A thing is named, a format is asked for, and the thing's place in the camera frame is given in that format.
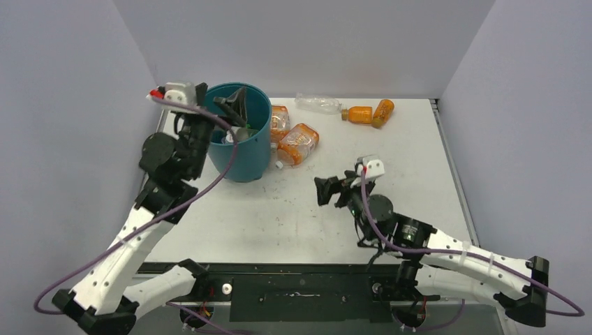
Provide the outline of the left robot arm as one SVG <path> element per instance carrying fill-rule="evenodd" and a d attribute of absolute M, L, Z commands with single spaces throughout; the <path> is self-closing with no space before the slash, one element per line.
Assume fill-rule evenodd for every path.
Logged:
<path fill-rule="evenodd" d="M 215 128 L 232 131 L 246 125 L 246 89 L 215 97 L 219 116 L 205 107 L 207 85 L 168 83 L 152 90 L 150 100 L 182 121 L 173 135 L 157 132 L 142 145 L 139 166 L 147 180 L 109 249 L 89 273 L 52 303 L 87 334 L 128 334 L 148 312 L 178 297 L 202 299 L 207 270 L 193 260 L 139 284 L 132 280 L 155 245 L 202 196 L 190 185 L 200 177 Z"/>

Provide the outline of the large orange tea bottle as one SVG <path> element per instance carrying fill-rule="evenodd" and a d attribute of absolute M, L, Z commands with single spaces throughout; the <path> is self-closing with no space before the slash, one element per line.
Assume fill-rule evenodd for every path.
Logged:
<path fill-rule="evenodd" d="M 277 144 L 275 167 L 282 169 L 302 164 L 318 146 L 319 140 L 319 133 L 309 125 L 295 125 Z"/>

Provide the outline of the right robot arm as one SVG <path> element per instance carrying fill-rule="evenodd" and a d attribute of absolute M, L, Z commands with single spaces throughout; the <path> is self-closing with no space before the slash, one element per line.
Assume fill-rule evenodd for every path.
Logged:
<path fill-rule="evenodd" d="M 549 261 L 511 258 L 454 238 L 423 221 L 398 214 L 390 199 L 374 194 L 381 173 L 363 167 L 338 177 L 314 179 L 317 203 L 353 217 L 360 248 L 401 260 L 395 290 L 404 299 L 453 296 L 500 309 L 529 327 L 547 324 Z"/>

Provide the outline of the starbucks bottle green cap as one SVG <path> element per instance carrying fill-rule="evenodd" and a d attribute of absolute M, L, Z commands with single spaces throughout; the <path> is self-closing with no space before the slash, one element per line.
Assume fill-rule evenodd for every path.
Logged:
<path fill-rule="evenodd" d="M 258 130 L 253 128 L 233 126 L 230 131 L 226 131 L 221 142 L 223 144 L 233 144 L 236 142 L 243 142 L 253 137 L 258 133 Z"/>

